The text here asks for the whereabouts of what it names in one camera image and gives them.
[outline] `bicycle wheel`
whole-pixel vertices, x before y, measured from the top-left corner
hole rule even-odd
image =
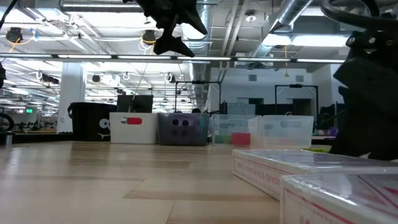
[[[0,113],[0,131],[11,131],[14,125],[14,120],[9,115]]]

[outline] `computer monitor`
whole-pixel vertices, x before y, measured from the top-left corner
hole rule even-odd
[[[118,112],[152,113],[153,95],[119,95]]]

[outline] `red label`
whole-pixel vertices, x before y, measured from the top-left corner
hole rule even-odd
[[[142,119],[141,118],[128,118],[127,119],[127,124],[140,125],[140,124],[142,124]]]

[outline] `cardboard box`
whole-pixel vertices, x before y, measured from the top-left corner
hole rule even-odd
[[[281,224],[398,223],[398,175],[282,177]]]
[[[398,163],[302,150],[234,150],[233,173],[279,200],[282,175],[398,174]]]

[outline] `red container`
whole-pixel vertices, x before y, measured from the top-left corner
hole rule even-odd
[[[250,146],[250,133],[232,133],[231,142],[236,146]]]

